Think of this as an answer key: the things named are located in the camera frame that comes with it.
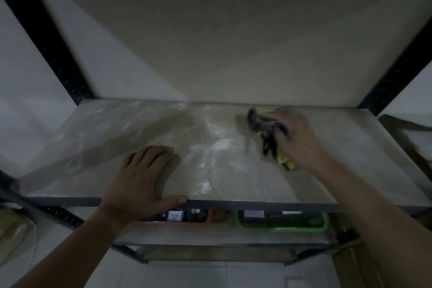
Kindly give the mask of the person's right hand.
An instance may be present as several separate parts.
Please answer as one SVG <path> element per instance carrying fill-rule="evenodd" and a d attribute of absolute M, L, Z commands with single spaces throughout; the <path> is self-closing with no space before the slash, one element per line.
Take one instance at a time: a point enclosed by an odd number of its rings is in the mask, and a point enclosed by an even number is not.
<path fill-rule="evenodd" d="M 333 159 L 310 127 L 305 116 L 286 107 L 267 112 L 264 116 L 287 129 L 286 134 L 280 130 L 274 133 L 278 147 L 283 154 L 295 165 L 320 179 Z"/>

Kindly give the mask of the person's left hand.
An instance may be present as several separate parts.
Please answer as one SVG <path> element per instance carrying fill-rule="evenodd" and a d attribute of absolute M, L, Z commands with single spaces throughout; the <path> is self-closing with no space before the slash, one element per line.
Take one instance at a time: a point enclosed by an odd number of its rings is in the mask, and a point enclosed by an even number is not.
<path fill-rule="evenodd" d="M 168 146 L 147 146 L 128 154 L 106 189 L 96 214 L 108 219 L 118 230 L 156 212 L 162 197 L 155 192 L 159 175 L 176 156 Z"/>

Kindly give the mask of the yellow and dark cleaning cloth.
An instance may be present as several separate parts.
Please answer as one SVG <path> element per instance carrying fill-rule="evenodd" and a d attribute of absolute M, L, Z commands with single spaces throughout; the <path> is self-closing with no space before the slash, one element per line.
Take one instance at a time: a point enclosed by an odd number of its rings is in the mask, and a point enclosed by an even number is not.
<path fill-rule="evenodd" d="M 265 116 L 266 110 L 251 108 L 247 113 L 247 125 L 251 132 L 258 134 L 262 141 L 262 152 L 264 156 L 271 155 L 272 159 L 283 166 L 287 171 L 295 169 L 295 164 L 281 151 L 279 151 L 278 143 L 275 139 L 274 133 L 276 131 L 282 132 L 285 136 L 288 135 L 287 128 Z"/>

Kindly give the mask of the person's right forearm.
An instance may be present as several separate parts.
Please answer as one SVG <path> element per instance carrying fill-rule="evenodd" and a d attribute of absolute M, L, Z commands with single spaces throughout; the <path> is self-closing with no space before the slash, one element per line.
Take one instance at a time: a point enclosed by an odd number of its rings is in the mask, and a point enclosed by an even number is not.
<path fill-rule="evenodd" d="M 326 154 L 308 170 L 356 228 L 392 288 L 432 288 L 432 232 Z"/>

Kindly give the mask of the person's left forearm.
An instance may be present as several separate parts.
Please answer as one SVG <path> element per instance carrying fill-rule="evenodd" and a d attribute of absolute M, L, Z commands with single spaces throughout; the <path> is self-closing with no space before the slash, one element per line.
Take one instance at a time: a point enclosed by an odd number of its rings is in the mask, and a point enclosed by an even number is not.
<path fill-rule="evenodd" d="M 10 288 L 84 288 L 124 227 L 98 209 Z"/>

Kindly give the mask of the orange plastic basket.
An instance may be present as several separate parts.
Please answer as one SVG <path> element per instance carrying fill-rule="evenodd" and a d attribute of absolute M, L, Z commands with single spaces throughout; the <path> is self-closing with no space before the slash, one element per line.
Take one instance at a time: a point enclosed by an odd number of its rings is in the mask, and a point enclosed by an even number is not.
<path fill-rule="evenodd" d="M 168 211 L 142 218 L 140 219 L 140 221 L 146 223 L 155 223 L 155 224 L 161 224 L 167 222 L 167 223 L 178 223 L 178 224 L 186 224 L 186 225 L 204 225 L 210 223 L 213 220 L 212 210 L 184 209 L 184 211 L 185 211 L 184 219 L 182 222 L 167 221 Z"/>

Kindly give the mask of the clear plastic shelf sheet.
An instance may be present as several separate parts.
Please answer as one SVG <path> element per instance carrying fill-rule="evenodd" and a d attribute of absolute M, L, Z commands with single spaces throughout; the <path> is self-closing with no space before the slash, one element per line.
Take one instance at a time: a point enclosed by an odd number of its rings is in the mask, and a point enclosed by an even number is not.
<path fill-rule="evenodd" d="M 246 122 L 250 106 L 93 100 L 79 105 L 19 177 L 19 192 L 43 205 L 89 206 L 125 155 L 147 145 L 180 157 L 156 184 L 185 207 L 337 212 L 309 173 L 287 171 L 262 154 Z M 432 182 L 367 110 L 298 107 L 327 150 L 409 213 L 432 208 Z"/>

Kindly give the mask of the green plastic basket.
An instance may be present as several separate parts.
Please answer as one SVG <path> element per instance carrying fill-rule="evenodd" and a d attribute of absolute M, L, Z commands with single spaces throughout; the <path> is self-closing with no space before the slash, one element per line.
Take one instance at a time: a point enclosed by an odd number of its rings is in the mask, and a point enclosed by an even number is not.
<path fill-rule="evenodd" d="M 330 226 L 326 213 L 301 211 L 235 212 L 235 223 L 241 230 L 271 233 L 322 233 Z"/>

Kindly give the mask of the brown cardboard box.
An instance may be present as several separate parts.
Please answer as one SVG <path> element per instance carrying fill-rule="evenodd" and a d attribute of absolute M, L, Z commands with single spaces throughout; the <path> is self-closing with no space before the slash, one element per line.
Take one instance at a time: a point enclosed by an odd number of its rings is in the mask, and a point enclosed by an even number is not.
<path fill-rule="evenodd" d="M 381 270 L 354 226 L 343 214 L 329 214 L 337 245 L 328 255 L 335 264 L 341 288 L 387 288 Z"/>

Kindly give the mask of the black metal shelf rack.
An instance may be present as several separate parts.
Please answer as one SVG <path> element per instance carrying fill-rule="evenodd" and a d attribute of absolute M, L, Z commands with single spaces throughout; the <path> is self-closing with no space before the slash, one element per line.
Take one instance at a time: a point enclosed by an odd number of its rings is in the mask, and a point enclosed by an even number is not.
<path fill-rule="evenodd" d="M 5 0 L 41 56 L 67 91 L 73 102 L 79 106 L 84 102 L 98 100 L 89 86 L 70 49 L 49 14 L 42 0 Z M 373 86 L 357 106 L 378 116 L 402 92 L 404 88 L 432 61 L 432 17 L 382 78 Z M 7 183 L 17 182 L 15 178 L 0 171 L 0 196 L 7 201 L 18 202 L 36 214 L 65 228 L 75 230 L 84 220 L 70 211 L 51 204 L 32 202 L 12 192 Z"/>

